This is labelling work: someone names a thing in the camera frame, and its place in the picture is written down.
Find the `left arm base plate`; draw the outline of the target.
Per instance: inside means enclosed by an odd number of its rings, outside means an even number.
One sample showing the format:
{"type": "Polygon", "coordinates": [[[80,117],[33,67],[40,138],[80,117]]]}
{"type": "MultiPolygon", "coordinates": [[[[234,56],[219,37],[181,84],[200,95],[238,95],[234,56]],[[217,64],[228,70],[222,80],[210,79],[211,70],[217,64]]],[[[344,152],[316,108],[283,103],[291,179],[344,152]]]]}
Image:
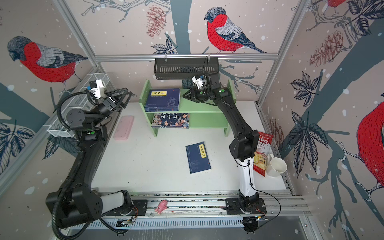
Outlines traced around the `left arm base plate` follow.
{"type": "Polygon", "coordinates": [[[132,200],[130,207],[122,206],[117,209],[111,210],[107,216],[113,217],[139,217],[145,216],[147,211],[147,200],[132,200]]]}

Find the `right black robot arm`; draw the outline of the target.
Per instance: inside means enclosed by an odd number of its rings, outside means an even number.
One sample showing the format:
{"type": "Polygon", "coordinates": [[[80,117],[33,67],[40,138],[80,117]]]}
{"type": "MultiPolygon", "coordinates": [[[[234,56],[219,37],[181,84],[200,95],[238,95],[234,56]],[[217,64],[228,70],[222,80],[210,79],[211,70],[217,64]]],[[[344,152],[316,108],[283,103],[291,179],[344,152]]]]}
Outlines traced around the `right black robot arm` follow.
{"type": "Polygon", "coordinates": [[[250,214],[260,203],[259,193],[254,188],[254,177],[251,174],[259,132],[247,124],[236,106],[232,91],[221,84],[217,73],[193,76],[192,86],[183,94],[183,98],[195,103],[214,105],[224,114],[234,135],[229,150],[242,175],[238,209],[250,214]]]}

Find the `illustrated Chinese history book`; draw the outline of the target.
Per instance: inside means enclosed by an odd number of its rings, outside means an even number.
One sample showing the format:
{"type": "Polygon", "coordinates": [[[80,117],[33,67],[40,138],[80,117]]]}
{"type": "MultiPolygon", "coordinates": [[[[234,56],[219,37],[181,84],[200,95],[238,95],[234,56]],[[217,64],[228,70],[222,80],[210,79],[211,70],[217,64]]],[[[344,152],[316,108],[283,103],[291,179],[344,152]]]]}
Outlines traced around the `illustrated Chinese history book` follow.
{"type": "Polygon", "coordinates": [[[188,129],[189,113],[158,113],[151,120],[152,128],[188,129]]]}

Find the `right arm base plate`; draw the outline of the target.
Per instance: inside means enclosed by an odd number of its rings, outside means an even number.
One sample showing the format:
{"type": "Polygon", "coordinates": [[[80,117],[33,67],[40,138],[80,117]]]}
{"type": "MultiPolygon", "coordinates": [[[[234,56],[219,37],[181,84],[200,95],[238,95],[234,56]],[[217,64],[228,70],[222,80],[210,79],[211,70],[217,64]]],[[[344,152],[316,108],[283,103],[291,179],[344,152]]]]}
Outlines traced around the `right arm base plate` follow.
{"type": "Polygon", "coordinates": [[[241,203],[239,198],[237,199],[225,199],[225,206],[222,207],[228,215],[266,215],[266,205],[264,199],[259,199],[250,205],[241,203]]]}

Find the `navy booklet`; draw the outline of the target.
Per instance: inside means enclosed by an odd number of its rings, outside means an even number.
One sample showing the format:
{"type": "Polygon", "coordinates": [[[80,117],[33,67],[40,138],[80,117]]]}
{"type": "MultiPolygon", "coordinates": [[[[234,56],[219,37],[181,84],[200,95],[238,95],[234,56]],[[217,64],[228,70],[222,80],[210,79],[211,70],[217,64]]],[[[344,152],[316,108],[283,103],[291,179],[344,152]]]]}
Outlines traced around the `navy booklet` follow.
{"type": "Polygon", "coordinates": [[[206,146],[204,142],[186,146],[190,174],[211,169],[206,146]]]}
{"type": "Polygon", "coordinates": [[[179,111],[180,96],[180,89],[150,90],[145,104],[145,111],[179,111]]]}

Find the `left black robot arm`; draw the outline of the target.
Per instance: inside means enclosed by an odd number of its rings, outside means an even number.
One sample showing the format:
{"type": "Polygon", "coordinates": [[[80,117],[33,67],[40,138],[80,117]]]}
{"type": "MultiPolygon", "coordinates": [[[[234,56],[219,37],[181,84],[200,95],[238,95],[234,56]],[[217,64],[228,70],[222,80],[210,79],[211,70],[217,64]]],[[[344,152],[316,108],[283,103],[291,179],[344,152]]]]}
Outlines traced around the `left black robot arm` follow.
{"type": "Polygon", "coordinates": [[[46,205],[52,214],[52,229],[59,240],[74,240],[96,220],[100,220],[116,234],[125,234],[106,224],[103,216],[113,211],[138,215],[128,191],[121,190],[105,196],[92,191],[91,183],[100,164],[108,141],[108,131],[102,122],[113,112],[125,109],[132,92],[127,88],[106,92],[98,100],[89,90],[77,92],[61,99],[57,116],[67,130],[75,134],[75,146],[79,148],[74,164],[60,188],[49,193],[46,205]],[[94,106],[91,111],[72,109],[67,117],[62,116],[62,105],[69,99],[85,95],[94,106]]]}

